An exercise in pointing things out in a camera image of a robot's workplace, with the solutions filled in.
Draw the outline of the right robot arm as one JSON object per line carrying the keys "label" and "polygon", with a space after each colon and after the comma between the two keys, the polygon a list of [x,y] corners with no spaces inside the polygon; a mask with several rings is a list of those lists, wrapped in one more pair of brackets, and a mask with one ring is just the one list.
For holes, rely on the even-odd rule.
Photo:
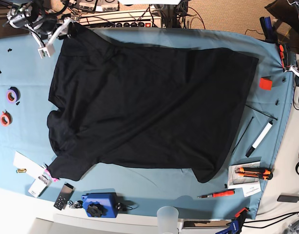
{"label": "right robot arm", "polygon": [[38,52],[42,57],[54,53],[55,39],[70,39],[77,35],[75,21],[64,11],[70,6],[65,0],[59,11],[47,10],[43,0],[28,0],[22,3],[13,3],[7,13],[7,22],[13,28],[25,29],[31,33],[38,43]]}

